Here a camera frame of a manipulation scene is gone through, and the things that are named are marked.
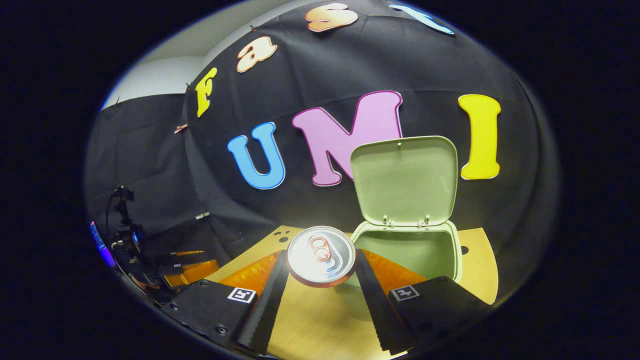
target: wooden board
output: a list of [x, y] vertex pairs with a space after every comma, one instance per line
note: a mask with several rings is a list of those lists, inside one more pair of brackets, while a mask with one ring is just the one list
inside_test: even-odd
[[[220, 281], [277, 250], [285, 250], [302, 228], [280, 226], [220, 270], [207, 276]], [[482, 229], [459, 231], [463, 255], [460, 284], [491, 304], [498, 290], [498, 271]], [[405, 353], [382, 351], [362, 291], [349, 286], [316, 289], [287, 280], [268, 352], [286, 360], [389, 360]]]

